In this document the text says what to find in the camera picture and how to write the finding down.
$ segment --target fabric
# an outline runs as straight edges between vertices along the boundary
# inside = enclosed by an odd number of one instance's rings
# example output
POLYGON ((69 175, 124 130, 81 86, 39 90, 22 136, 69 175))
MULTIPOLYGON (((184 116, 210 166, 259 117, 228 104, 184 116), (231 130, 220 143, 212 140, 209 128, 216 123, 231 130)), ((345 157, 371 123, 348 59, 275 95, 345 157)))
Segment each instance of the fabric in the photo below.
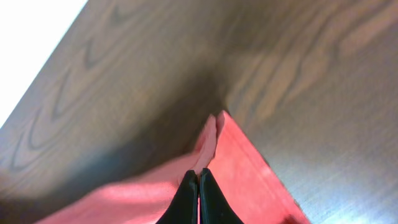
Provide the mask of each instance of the fabric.
POLYGON ((170 205, 187 170, 208 167, 244 223, 309 223, 271 168, 226 113, 210 116, 191 154, 125 182, 95 190, 39 221, 155 223, 170 205))

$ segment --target dark object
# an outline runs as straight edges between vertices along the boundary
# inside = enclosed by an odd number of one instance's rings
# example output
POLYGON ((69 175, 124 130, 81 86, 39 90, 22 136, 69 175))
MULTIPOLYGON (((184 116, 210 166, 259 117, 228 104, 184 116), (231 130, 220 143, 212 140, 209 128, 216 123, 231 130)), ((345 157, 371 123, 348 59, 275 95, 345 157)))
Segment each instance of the dark object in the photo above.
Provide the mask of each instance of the dark object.
POLYGON ((157 223, 197 223, 198 190, 200 193, 201 224, 243 223, 228 205, 213 174, 207 168, 202 170, 199 185, 193 170, 185 173, 170 206, 157 223))

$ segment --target red fabric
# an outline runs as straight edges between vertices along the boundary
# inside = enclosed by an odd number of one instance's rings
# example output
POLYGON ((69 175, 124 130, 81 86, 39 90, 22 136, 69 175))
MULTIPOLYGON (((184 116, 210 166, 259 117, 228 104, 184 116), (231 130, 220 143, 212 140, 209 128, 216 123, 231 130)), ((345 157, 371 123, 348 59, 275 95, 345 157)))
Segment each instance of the red fabric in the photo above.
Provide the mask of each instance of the red fabric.
POLYGON ((271 168, 233 119, 210 116, 193 152, 141 177, 106 185, 40 221, 50 223, 155 223, 185 172, 208 167, 244 223, 309 223, 271 168))

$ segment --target folded cloth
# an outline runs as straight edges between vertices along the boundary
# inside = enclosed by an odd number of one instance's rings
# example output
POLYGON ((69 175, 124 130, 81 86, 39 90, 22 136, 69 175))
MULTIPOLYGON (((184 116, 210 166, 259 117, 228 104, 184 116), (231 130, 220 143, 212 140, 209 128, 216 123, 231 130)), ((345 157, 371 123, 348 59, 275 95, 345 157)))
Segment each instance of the folded cloth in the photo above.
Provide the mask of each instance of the folded cloth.
POLYGON ((208 118, 192 153, 135 179, 105 185, 39 223, 155 223, 186 171, 199 174, 204 167, 244 223, 309 223, 226 112, 208 118))

